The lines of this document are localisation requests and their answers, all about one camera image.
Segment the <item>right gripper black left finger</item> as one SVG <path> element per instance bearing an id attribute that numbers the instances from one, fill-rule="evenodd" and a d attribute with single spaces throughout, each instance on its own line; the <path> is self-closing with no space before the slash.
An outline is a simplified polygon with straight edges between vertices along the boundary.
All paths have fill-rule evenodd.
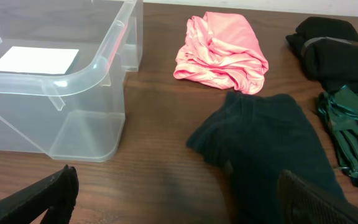
<path id="1" fill-rule="evenodd" d="M 0 200 L 0 224 L 28 224 L 41 214 L 44 214 L 42 223 L 68 224 L 78 192 L 76 169 L 65 165 L 62 170 Z"/>

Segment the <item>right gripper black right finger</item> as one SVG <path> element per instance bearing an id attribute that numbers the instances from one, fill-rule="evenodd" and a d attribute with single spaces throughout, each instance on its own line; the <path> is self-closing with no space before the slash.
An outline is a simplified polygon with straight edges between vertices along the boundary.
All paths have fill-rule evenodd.
<path id="1" fill-rule="evenodd" d="M 277 197 L 285 223 L 358 224 L 358 208 L 318 186 L 283 170 Z"/>

